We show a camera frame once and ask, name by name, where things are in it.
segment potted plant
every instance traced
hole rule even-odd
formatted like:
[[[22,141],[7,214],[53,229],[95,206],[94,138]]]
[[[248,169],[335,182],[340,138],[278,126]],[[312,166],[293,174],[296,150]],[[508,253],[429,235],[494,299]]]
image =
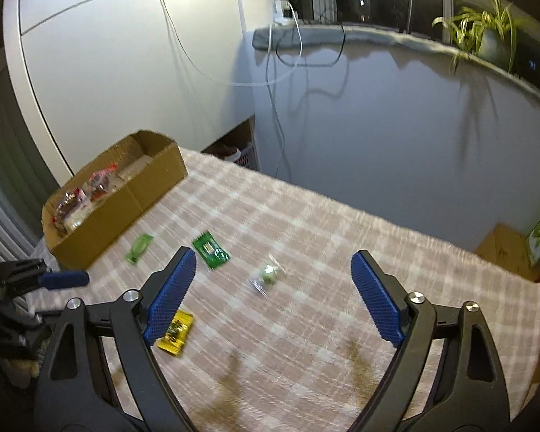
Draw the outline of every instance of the potted plant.
[[[460,58],[471,53],[509,72],[512,70],[518,43],[517,21],[510,13],[512,4],[504,8],[501,0],[490,0],[490,3],[493,12],[463,6],[459,15],[433,21],[432,25],[441,23],[462,50],[452,59],[454,71]]]

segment yellow candy wrapper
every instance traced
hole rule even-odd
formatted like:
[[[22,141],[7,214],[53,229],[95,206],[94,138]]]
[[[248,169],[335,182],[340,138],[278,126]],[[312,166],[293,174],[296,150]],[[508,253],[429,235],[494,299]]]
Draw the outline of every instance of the yellow candy wrapper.
[[[166,336],[159,339],[156,346],[173,355],[180,354],[192,323],[194,323],[194,315],[178,310],[176,315],[174,315],[172,323],[170,323],[170,327],[168,327]]]

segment plant pot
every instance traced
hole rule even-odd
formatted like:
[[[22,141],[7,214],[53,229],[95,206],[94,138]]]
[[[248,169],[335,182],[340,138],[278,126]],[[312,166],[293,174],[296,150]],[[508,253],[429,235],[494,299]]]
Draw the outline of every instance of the plant pot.
[[[485,29],[477,56],[499,68],[508,69],[510,45],[508,41],[500,39],[500,34],[494,29]]]

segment spider plant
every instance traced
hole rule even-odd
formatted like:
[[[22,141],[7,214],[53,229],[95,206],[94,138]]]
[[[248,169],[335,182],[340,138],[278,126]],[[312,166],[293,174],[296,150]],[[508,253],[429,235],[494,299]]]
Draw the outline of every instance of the spider plant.
[[[452,36],[453,41],[462,50],[452,59],[450,68],[456,70],[458,62],[464,54],[478,53],[482,45],[482,37],[487,29],[493,30],[502,43],[510,37],[510,61],[508,71],[512,70],[518,44],[517,21],[510,12],[510,3],[504,7],[502,0],[490,0],[493,12],[477,11],[463,6],[459,15],[453,18],[436,18],[432,25],[441,23]]]

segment tablecloth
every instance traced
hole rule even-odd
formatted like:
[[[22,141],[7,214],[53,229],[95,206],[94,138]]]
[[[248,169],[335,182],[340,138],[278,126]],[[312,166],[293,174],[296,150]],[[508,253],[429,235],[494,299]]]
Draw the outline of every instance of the tablecloth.
[[[153,353],[203,431],[347,430],[372,396],[394,349],[382,340],[350,277],[367,249],[407,291],[433,303],[479,303],[503,366],[511,415],[524,401],[540,350],[540,285],[449,243],[393,225],[317,193],[181,149],[188,177],[90,267],[90,284],[29,294],[37,310],[115,300],[209,230],[231,254],[212,271],[198,258],[182,307],[196,317],[182,356]],[[137,266],[124,259],[155,236]],[[42,246],[36,254],[48,259]],[[285,270],[268,293],[249,277],[274,256]],[[138,415],[112,340],[105,340],[127,413]],[[422,410],[438,365],[433,342],[408,415]]]

